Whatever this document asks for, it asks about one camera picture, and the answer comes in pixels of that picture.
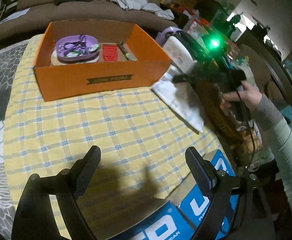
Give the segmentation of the person right hand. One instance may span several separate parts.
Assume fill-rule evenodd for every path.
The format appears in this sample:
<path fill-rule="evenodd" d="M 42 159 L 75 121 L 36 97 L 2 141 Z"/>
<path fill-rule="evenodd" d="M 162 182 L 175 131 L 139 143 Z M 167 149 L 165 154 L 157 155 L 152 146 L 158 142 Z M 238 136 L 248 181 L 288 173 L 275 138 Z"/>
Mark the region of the person right hand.
<path fill-rule="evenodd" d="M 222 95 L 222 97 L 228 102 L 243 101 L 250 111 L 254 111 L 258 107 L 263 95 L 256 87 L 253 87 L 253 85 L 251 85 L 249 82 L 242 81 L 241 84 L 243 90 L 225 93 Z"/>

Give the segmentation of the grey green sleeved forearm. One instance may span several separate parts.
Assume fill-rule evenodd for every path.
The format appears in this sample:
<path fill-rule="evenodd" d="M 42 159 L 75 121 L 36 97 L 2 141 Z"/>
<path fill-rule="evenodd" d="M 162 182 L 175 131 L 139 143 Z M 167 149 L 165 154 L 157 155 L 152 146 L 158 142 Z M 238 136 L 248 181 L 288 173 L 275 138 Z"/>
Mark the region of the grey green sleeved forearm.
<path fill-rule="evenodd" d="M 292 211 L 292 129 L 265 95 L 252 111 L 252 117 L 267 137 Z"/>

